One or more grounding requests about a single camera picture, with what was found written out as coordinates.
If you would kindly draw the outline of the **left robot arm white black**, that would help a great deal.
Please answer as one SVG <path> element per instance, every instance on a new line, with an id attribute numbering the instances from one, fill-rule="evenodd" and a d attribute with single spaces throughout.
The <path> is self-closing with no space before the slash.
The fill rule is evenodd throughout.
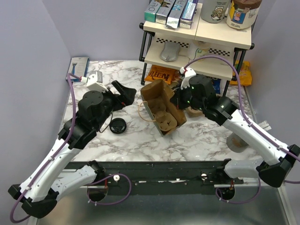
<path id="1" fill-rule="evenodd" d="M 113 81 L 112 85 L 118 91 L 117 94 L 100 88 L 86 92 L 78 104 L 73 106 L 72 119 L 64 124 L 53 147 L 38 168 L 23 183 L 9 188 L 9 194 L 17 203 L 22 204 L 22 209 L 29 217 L 43 218 L 68 193 L 86 184 L 99 185 L 103 182 L 104 169 L 95 160 L 63 179 L 59 180 L 57 177 L 96 137 L 114 111 L 133 104 L 136 89 L 127 88 L 118 81 Z"/>

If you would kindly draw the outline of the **yellow snack bag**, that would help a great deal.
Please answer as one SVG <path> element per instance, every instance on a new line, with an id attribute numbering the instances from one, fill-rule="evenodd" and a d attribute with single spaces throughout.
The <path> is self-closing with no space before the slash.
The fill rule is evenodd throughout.
<path id="1" fill-rule="evenodd" d="M 237 69 L 239 61 L 237 60 L 235 63 L 235 67 Z M 252 84 L 252 75 L 250 71 L 250 62 L 249 61 L 243 61 L 240 72 L 240 83 L 242 86 L 250 86 Z M 231 85 L 238 85 L 237 81 L 231 80 Z"/>

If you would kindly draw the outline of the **teal toothpaste box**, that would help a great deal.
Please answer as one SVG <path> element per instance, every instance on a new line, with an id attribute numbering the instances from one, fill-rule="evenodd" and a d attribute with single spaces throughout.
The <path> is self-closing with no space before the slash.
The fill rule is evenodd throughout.
<path id="1" fill-rule="evenodd" d="M 161 8 L 163 0 L 151 0 L 146 10 L 144 11 L 144 19 L 145 21 L 155 22 L 156 14 L 158 10 Z"/>

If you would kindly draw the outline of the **grey cartoon mug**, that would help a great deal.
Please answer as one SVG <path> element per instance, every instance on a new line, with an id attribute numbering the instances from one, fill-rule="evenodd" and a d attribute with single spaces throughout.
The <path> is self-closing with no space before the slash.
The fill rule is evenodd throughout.
<path id="1" fill-rule="evenodd" d="M 219 23 L 223 20 L 230 0 L 204 0 L 200 17 L 208 23 Z"/>

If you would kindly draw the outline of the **black plastic lid stack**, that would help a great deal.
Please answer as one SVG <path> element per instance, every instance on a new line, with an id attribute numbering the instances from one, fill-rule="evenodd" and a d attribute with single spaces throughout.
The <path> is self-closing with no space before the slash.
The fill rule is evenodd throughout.
<path id="1" fill-rule="evenodd" d="M 114 134 L 122 134 L 127 129 L 127 124 L 122 118 L 115 118 L 109 124 L 110 131 Z"/>

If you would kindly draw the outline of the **brown paper bag green side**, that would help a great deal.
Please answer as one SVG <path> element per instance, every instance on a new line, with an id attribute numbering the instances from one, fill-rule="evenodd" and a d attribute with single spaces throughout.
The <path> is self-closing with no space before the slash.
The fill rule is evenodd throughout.
<path id="1" fill-rule="evenodd" d="M 163 80 L 145 85 L 140 93 L 138 115 L 143 121 L 153 123 L 161 136 L 171 134 L 187 122 L 184 111 L 170 102 L 175 93 Z"/>

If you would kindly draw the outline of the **silver blue toothpaste box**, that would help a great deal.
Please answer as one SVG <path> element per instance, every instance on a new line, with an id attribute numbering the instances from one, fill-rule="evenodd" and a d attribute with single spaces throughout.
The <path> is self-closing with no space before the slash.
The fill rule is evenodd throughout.
<path id="1" fill-rule="evenodd" d="M 186 6 L 187 0 L 176 0 L 166 21 L 168 28 L 177 29 L 180 23 L 180 17 Z"/>

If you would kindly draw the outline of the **white blue toothpaste box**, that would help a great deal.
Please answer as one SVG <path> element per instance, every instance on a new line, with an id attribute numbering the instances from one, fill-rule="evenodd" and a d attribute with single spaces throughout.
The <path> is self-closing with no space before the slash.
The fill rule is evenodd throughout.
<path id="1" fill-rule="evenodd" d="M 180 18 L 180 28 L 191 29 L 198 0 L 188 0 Z"/>

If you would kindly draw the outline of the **brown pulp cup carrier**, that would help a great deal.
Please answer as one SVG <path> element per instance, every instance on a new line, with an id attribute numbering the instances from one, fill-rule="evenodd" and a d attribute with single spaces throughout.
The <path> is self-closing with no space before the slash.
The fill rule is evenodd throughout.
<path id="1" fill-rule="evenodd" d="M 161 131 L 168 132 L 177 127 L 177 120 L 167 112 L 165 104 L 160 103 L 150 108 Z"/>
<path id="2" fill-rule="evenodd" d="M 195 110 L 195 109 L 192 109 L 191 107 L 188 107 L 186 109 L 186 112 L 192 118 L 203 116 L 203 112 L 201 110 Z"/>

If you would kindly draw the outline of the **blue razor package box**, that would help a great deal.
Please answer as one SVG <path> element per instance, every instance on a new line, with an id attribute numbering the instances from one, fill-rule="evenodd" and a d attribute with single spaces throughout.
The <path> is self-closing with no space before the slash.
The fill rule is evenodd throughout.
<path id="1" fill-rule="evenodd" d="M 81 77 L 86 77 L 90 59 L 89 57 L 72 57 L 68 73 L 73 82 L 80 82 Z"/>

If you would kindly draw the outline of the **cream black tiered shelf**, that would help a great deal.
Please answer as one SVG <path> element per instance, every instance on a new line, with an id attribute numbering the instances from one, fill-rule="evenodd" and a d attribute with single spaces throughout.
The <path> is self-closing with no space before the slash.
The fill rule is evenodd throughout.
<path id="1" fill-rule="evenodd" d="M 200 17 L 202 4 L 197 5 L 190 29 L 175 30 L 160 23 L 145 21 L 139 25 L 144 31 L 139 60 L 172 69 L 180 69 L 197 56 L 198 47 L 206 48 L 206 55 L 222 57 L 232 64 L 242 62 L 247 50 L 254 47 L 251 40 L 252 29 L 236 30 L 226 24 L 209 23 Z M 180 51 L 177 60 L 166 62 L 160 54 L 166 43 L 177 43 Z"/>

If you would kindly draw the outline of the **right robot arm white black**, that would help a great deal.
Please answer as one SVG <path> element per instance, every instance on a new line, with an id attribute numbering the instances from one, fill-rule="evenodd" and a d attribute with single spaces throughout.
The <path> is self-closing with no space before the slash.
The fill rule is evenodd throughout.
<path id="1" fill-rule="evenodd" d="M 171 98 L 179 109 L 191 107 L 204 116 L 232 131 L 260 156 L 260 160 L 229 160 L 216 171 L 218 182 L 232 178 L 257 178 L 278 188 L 286 179 L 300 154 L 296 144 L 287 145 L 253 122 L 230 98 L 217 96 L 213 84 L 204 75 L 185 77 Z"/>

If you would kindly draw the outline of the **orange kettle chips bag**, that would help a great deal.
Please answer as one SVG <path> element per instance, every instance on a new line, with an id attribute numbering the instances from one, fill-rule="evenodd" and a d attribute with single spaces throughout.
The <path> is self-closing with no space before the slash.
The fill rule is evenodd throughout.
<path id="1" fill-rule="evenodd" d="M 167 67 L 152 65 L 145 81 L 153 82 L 155 80 L 163 80 L 166 84 L 170 85 L 177 70 Z"/>

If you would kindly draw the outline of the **white cartoon canister brown lid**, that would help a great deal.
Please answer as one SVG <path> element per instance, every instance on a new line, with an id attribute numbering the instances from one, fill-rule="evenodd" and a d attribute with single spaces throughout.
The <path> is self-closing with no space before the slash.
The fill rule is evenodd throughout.
<path id="1" fill-rule="evenodd" d="M 243 30 L 255 22 L 262 0 L 232 0 L 226 23 L 229 27 Z"/>

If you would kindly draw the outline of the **blue doritos chips bag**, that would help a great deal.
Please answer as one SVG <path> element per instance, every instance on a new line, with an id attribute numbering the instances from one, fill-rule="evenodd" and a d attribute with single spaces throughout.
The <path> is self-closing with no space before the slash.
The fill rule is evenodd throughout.
<path id="1" fill-rule="evenodd" d="M 221 83 L 221 79 L 219 78 L 211 78 L 211 82 L 213 84 L 214 90 L 217 94 L 220 94 L 220 83 Z"/>

